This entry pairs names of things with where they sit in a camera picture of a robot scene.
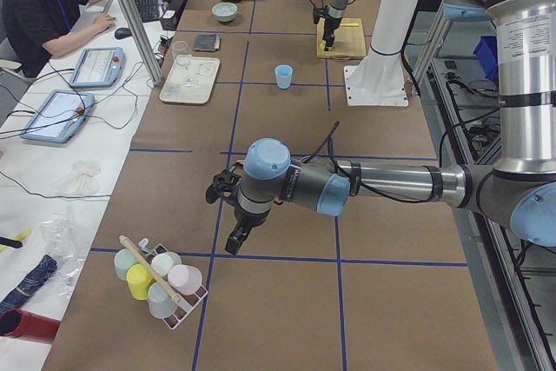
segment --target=brown table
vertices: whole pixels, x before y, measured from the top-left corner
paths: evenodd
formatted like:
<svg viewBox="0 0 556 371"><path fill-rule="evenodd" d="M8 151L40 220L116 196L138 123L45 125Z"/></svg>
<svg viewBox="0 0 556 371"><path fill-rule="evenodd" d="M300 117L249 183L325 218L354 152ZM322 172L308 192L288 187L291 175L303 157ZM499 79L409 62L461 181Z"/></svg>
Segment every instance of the brown table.
<svg viewBox="0 0 556 371"><path fill-rule="evenodd" d="M210 101L169 105L153 89L44 369L497 369L443 203L355 197L337 219L287 204L238 256L224 252L233 210L204 192L260 137L308 155L339 120L336 156L421 165L435 153L419 98L404 109L347 106L342 69L357 62L315 58L308 0L244 0L225 25L210 15L217 1L189 0L175 34L221 33L222 49L206 54L222 61ZM378 6L347 10L367 40ZM275 86L279 63L295 69L288 90ZM203 272L208 298L178 329L116 278L121 234L162 242Z"/></svg>

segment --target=black t-shirt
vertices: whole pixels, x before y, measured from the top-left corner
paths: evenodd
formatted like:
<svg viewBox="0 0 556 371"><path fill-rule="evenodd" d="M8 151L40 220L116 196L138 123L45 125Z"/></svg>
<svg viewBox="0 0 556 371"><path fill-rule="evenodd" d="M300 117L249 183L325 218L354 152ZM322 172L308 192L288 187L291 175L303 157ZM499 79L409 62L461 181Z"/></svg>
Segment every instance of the black t-shirt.
<svg viewBox="0 0 556 371"><path fill-rule="evenodd" d="M11 46L27 77L36 76L50 60L43 44L66 35L77 22L80 4L89 0L3 0L3 22Z"/></svg>

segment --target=bowl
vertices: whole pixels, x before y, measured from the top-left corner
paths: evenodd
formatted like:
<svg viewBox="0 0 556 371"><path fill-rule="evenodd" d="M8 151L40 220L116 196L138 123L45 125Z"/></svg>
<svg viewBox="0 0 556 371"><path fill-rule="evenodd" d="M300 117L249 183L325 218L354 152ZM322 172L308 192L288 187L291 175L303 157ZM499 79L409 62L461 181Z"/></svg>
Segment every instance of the bowl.
<svg viewBox="0 0 556 371"><path fill-rule="evenodd" d="M237 15L237 6L234 3L217 3L212 7L212 14L219 22L232 22Z"/></svg>

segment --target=blue lanyard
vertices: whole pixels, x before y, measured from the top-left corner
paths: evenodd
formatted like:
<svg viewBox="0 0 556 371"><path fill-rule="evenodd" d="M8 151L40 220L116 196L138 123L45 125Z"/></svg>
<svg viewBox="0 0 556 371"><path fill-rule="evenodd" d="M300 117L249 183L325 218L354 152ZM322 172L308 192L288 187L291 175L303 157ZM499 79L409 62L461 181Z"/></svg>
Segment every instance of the blue lanyard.
<svg viewBox="0 0 556 371"><path fill-rule="evenodd" d="M60 13L62 14L63 22L66 24L66 28L68 29L68 32L70 32L71 24L70 24L70 20L68 19L68 14L66 13L66 9L63 7L61 0L56 0L56 2L58 3L58 8L60 9Z"/></svg>

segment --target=blue box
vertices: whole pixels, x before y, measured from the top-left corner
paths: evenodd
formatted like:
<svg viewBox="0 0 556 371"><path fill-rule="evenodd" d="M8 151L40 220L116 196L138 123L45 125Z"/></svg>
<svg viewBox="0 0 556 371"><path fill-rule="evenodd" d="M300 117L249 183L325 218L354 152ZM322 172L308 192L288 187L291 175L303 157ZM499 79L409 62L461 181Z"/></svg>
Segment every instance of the blue box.
<svg viewBox="0 0 556 371"><path fill-rule="evenodd" d="M491 82L498 82L498 51L496 36L482 36L473 53L479 58L485 77Z"/></svg>

